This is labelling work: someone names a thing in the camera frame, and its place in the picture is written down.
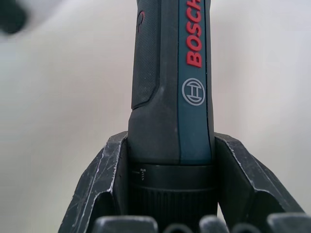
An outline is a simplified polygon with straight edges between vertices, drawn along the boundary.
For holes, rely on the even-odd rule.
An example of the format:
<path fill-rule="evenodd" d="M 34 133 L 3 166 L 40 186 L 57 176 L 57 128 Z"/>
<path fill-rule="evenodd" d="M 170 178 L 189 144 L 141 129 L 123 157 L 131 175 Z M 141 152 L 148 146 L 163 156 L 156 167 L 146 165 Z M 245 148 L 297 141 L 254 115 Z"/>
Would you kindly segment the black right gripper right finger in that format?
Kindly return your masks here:
<path fill-rule="evenodd" d="M 248 223 L 261 232 L 270 214 L 304 213 L 277 176 L 229 135 L 215 134 L 218 200 L 229 229 Z"/>

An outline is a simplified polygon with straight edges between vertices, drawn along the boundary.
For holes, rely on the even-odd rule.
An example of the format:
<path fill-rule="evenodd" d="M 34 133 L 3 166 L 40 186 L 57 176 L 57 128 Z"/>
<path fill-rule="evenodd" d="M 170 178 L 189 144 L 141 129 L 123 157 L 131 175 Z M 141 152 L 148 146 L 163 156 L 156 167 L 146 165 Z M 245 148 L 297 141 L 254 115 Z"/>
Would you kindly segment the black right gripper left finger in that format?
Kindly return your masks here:
<path fill-rule="evenodd" d="M 58 231 L 90 233 L 97 218 L 127 214 L 127 132 L 121 132 L 108 139 L 81 175 Z"/>

